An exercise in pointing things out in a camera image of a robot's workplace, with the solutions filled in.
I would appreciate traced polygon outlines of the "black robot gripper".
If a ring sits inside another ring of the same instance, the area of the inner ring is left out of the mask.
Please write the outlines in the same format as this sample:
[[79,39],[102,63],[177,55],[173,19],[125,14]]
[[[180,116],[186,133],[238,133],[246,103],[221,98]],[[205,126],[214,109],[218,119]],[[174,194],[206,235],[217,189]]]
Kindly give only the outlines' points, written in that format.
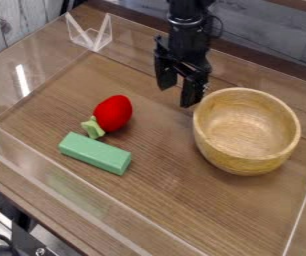
[[154,73],[157,86],[165,90],[184,78],[180,106],[188,108],[201,101],[212,71],[206,52],[212,38],[212,16],[181,19],[168,17],[169,34],[154,37]]

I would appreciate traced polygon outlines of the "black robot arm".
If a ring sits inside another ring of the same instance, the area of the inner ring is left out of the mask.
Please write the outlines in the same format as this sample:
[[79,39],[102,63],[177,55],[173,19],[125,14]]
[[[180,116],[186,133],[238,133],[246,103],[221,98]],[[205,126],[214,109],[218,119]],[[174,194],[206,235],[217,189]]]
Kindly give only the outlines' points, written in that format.
[[208,10],[214,0],[166,0],[168,36],[154,37],[154,73],[161,90],[173,87],[182,77],[180,106],[201,101],[212,71],[206,60],[213,16]]

